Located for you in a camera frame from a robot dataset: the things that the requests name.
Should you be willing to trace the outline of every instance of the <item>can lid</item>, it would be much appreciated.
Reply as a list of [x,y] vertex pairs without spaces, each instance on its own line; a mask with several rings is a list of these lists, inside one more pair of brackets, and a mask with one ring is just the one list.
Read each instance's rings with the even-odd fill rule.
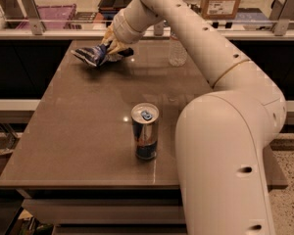
[[152,104],[142,103],[131,110],[131,117],[139,123],[151,123],[158,119],[159,110]]

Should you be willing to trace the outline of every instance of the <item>floor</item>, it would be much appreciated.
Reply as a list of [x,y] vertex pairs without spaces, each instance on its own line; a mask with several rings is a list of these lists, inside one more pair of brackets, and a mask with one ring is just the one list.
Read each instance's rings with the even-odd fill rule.
[[[77,10],[96,10],[99,0],[36,0],[37,4],[78,4]],[[199,3],[199,0],[187,0],[191,3]],[[264,6],[264,13],[269,15],[269,4],[272,0],[256,0],[257,4]],[[245,7],[253,4],[255,0],[242,0]],[[276,235],[294,235],[294,128],[286,127],[271,144],[273,153],[283,170],[289,186],[283,190],[271,190],[269,196]],[[0,234],[4,234],[4,226],[16,213],[20,200],[15,196],[0,196]]]

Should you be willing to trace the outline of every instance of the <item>speckled floor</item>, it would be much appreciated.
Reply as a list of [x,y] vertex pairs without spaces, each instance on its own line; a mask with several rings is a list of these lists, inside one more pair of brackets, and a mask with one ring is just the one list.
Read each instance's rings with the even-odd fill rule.
[[286,189],[269,193],[276,235],[294,235],[294,151],[274,155],[289,183]]

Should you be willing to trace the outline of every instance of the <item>tabletop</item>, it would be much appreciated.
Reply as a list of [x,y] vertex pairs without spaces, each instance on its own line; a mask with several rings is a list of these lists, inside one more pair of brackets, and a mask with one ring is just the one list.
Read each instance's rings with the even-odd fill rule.
[[[183,108],[211,88],[188,57],[168,62],[168,40],[142,40],[134,55],[91,69],[73,41],[0,177],[1,188],[178,188],[174,132]],[[157,158],[135,156],[131,109],[160,111]]]

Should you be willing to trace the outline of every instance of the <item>can label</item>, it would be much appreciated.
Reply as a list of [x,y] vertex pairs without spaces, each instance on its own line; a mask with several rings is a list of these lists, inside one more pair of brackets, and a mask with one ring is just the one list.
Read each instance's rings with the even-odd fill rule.
[[131,111],[136,156],[151,160],[157,156],[159,111],[156,106],[143,103]]

